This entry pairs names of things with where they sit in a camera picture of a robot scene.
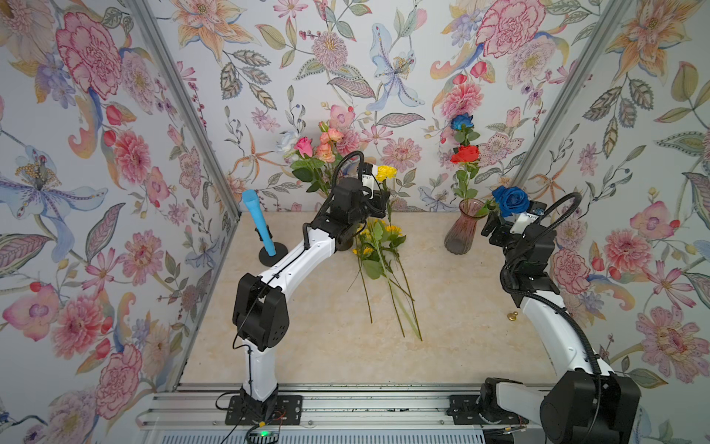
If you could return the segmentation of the small yellow flower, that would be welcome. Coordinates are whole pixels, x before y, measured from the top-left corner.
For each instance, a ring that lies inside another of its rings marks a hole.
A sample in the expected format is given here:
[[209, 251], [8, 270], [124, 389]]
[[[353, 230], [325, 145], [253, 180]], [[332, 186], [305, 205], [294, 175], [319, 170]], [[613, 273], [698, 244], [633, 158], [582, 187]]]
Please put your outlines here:
[[392, 221], [391, 196], [393, 188], [396, 186], [397, 173], [397, 168], [384, 165], [377, 168], [377, 174], [375, 176], [375, 180], [379, 186], [379, 191], [381, 192], [381, 197], [385, 204], [386, 220], [388, 223], [391, 223]]

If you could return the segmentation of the large yellow sunflower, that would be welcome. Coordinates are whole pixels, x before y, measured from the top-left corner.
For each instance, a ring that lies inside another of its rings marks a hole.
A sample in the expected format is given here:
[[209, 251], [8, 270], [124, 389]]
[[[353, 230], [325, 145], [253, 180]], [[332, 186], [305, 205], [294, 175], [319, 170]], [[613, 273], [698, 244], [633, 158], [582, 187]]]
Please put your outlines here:
[[386, 225], [384, 253], [386, 264], [391, 270], [395, 284], [396, 298], [401, 318], [406, 321], [412, 331], [413, 336], [423, 341], [423, 333], [418, 319], [415, 299], [412, 294], [412, 287], [408, 279], [399, 249], [405, 244], [406, 235], [400, 227]]

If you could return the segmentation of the large blue rose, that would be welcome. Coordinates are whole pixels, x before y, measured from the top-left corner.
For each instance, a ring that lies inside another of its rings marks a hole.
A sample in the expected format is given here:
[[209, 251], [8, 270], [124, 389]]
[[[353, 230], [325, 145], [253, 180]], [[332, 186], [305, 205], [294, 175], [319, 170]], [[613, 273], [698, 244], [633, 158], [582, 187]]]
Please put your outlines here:
[[528, 194], [518, 188], [499, 186], [492, 192], [492, 198], [487, 200], [484, 206], [476, 213], [476, 216], [487, 216], [496, 213], [501, 218], [508, 218], [515, 214], [528, 211], [530, 198]]

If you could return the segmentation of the orange yellow sunflower vase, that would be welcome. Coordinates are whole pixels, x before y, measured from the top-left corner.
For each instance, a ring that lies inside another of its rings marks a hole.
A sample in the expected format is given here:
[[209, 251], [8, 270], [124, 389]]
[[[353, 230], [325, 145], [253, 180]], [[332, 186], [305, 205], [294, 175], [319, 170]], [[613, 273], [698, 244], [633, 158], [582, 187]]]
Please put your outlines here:
[[353, 253], [356, 255], [357, 261], [358, 261], [358, 268], [359, 268], [358, 273], [360, 276], [360, 281], [362, 283], [362, 289], [364, 290], [365, 301], [367, 303], [369, 322], [371, 324], [373, 324], [372, 305], [371, 305], [369, 292], [368, 292], [368, 288], [367, 288], [366, 277], [365, 277], [365, 268], [364, 268], [364, 259], [366, 259], [366, 255], [365, 255], [366, 252], [367, 252], [367, 248], [359, 243], [357, 243], [355, 245], [355, 247], [353, 248]]

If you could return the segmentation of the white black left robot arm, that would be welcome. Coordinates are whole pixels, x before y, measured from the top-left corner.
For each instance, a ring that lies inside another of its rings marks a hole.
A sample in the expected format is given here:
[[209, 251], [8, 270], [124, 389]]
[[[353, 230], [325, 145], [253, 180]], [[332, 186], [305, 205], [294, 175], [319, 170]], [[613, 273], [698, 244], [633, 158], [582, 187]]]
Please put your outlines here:
[[297, 288], [325, 260], [347, 251], [370, 218], [388, 215], [389, 192], [372, 175], [345, 178], [331, 190], [314, 219], [301, 226], [301, 242], [266, 254], [268, 269], [239, 281], [232, 322], [247, 353], [246, 397], [266, 403], [277, 396], [275, 348], [290, 327], [288, 303]]

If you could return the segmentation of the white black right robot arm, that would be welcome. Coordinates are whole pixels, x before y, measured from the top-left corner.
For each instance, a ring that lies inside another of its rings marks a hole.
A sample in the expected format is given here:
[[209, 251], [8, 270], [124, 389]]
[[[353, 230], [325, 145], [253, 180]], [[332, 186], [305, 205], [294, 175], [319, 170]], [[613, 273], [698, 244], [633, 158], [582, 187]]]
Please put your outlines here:
[[481, 388], [480, 413], [522, 417], [539, 425], [548, 443], [630, 442], [641, 390], [594, 352], [565, 308], [547, 273], [555, 231], [525, 214], [515, 222], [491, 214], [482, 235], [502, 248], [501, 287], [534, 325], [558, 380], [542, 392], [490, 377]]

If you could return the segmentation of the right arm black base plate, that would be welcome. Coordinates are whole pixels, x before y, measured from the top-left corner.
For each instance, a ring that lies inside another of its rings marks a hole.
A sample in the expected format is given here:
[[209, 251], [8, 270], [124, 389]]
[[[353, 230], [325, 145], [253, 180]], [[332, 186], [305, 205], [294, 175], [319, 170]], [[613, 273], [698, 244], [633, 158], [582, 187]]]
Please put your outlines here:
[[456, 426], [520, 427], [529, 421], [517, 414], [500, 410], [479, 401], [479, 395], [451, 395], [446, 415], [453, 418]]

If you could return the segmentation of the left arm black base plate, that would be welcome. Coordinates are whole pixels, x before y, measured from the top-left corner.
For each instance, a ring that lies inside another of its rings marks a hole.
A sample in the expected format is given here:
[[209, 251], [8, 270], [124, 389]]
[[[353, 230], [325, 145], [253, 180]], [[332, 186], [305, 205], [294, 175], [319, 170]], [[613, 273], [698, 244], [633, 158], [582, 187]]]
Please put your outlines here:
[[248, 394], [232, 396], [227, 407], [225, 424], [298, 426], [301, 424], [303, 397], [298, 395], [272, 395], [266, 401], [256, 401]]

